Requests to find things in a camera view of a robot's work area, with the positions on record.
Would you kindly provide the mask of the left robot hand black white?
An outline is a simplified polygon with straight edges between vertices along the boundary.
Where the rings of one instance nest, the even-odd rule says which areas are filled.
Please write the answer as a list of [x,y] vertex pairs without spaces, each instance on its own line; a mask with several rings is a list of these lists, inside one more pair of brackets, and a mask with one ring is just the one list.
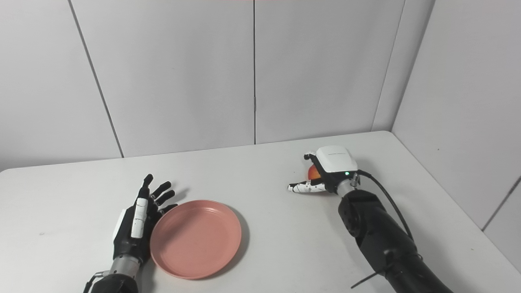
[[113,240],[113,258],[128,255],[145,263],[151,257],[150,243],[154,227],[167,212],[177,206],[171,204],[162,207],[175,196],[175,191],[171,189],[170,181],[150,191],[149,186],[153,179],[152,174],[144,178],[134,204],[123,211]]

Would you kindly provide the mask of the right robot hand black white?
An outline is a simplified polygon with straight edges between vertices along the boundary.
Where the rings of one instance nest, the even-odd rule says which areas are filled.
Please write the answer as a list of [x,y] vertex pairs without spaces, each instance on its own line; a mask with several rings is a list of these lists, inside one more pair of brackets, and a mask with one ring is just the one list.
[[359,167],[349,150],[341,145],[329,145],[319,148],[315,152],[307,152],[305,160],[313,163],[319,174],[318,178],[288,184],[288,191],[293,193],[337,193],[337,188],[347,182],[350,188],[357,188],[360,184]]

